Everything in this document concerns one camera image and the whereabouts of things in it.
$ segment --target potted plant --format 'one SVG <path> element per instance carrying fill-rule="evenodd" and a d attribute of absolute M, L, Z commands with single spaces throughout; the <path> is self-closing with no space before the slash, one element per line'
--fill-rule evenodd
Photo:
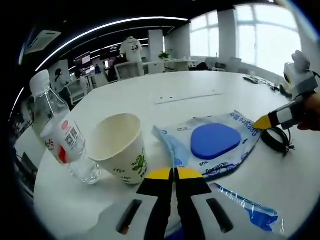
<path fill-rule="evenodd" d="M 159 58 L 163 61 L 168 60 L 168 58 L 170 57 L 170 55 L 166 52 L 161 51 L 161 53 L 159 54 Z"/>

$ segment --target hand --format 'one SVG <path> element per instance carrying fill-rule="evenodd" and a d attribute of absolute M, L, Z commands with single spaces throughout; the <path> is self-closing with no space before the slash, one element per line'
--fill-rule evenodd
<path fill-rule="evenodd" d="M 307 112 L 313 112 L 313 118 L 310 122 L 313 122 L 314 124 L 311 124 L 309 121 L 303 121 L 298 125 L 299 130 L 312 130 L 312 131 L 320 131 L 320 94 L 315 93 L 312 94 L 304 104 L 305 110 Z"/>

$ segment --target blue sponge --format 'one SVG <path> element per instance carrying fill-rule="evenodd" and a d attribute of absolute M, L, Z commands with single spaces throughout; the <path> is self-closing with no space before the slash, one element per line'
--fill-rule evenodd
<path fill-rule="evenodd" d="M 191 152 L 199 159 L 212 160 L 239 146 L 240 133 L 226 125 L 211 123 L 197 127 L 191 135 Z"/>

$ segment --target cup rim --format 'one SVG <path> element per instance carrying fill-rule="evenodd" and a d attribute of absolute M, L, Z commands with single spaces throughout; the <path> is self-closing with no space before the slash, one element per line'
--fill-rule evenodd
<path fill-rule="evenodd" d="M 111 119 L 111 118 L 114 118 L 114 117 L 117 117 L 119 115 L 131 115 L 133 116 L 135 119 L 138 120 L 139 122 L 139 129 L 137 131 L 137 133 L 135 134 L 133 140 L 131 140 L 126 146 L 124 146 L 123 148 L 121 148 L 119 151 L 117 151 L 115 154 L 113 155 L 110 155 L 108 158 L 103 158 L 103 159 L 95 159 L 95 158 L 91 158 L 89 155 L 88 155 L 88 141 L 86 141 L 86 144 L 85 144 L 85 151 L 86 151 L 86 154 L 87 154 L 87 157 L 93 161 L 97 161 L 97 162 L 102 162 L 102 161 L 106 161 L 106 160 L 109 160 L 109 159 L 112 159 L 114 156 L 118 155 L 119 153 L 123 152 L 127 147 L 129 147 L 138 137 L 139 135 L 141 134 L 141 131 L 142 131 L 142 122 L 140 120 L 140 118 L 138 118 L 136 115 L 132 114 L 132 113 L 127 113 L 127 112 L 124 112 L 124 113 L 119 113 L 119 114 L 115 114 L 115 115 L 112 115 L 112 116 L 108 116 L 107 118 L 103 119 L 102 121 L 100 121 L 97 126 L 95 126 L 95 128 L 93 129 L 93 131 L 90 133 L 89 135 L 89 138 L 88 140 L 91 140 L 93 134 L 96 132 L 96 130 L 98 129 L 98 127 L 105 121 L 107 121 L 108 119 Z"/>

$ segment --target bottle label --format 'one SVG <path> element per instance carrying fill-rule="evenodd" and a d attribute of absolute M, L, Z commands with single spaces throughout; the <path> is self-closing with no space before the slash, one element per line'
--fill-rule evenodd
<path fill-rule="evenodd" d="M 81 157 L 85 139 L 75 121 L 68 116 L 41 137 L 47 149 L 61 164 L 70 164 Z"/>

